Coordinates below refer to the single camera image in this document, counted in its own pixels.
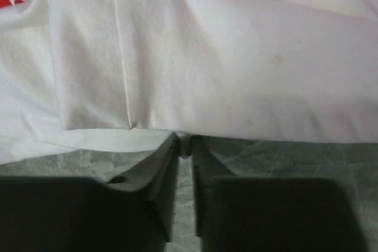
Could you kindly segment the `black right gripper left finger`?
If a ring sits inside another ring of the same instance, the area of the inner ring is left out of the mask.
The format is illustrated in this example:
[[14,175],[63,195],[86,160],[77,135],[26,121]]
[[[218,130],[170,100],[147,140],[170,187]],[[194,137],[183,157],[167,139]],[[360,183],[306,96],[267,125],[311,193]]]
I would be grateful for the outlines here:
[[107,243],[168,243],[174,216],[180,140],[175,134],[131,169],[102,185],[101,237]]

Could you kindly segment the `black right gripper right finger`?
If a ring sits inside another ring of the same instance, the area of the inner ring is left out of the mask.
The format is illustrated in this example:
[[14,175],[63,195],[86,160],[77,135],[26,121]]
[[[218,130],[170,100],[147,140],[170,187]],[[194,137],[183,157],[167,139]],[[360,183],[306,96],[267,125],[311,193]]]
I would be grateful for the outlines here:
[[193,172],[195,234],[201,237],[206,214],[204,202],[206,188],[214,178],[236,175],[210,152],[202,136],[193,136],[190,139],[190,147]]

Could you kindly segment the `white t-shirt with red print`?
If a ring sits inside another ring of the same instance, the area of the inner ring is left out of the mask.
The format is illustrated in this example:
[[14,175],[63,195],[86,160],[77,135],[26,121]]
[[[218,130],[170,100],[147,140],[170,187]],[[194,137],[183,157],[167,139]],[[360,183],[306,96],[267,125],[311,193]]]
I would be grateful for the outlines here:
[[1,0],[1,163],[172,133],[377,141],[377,0]]

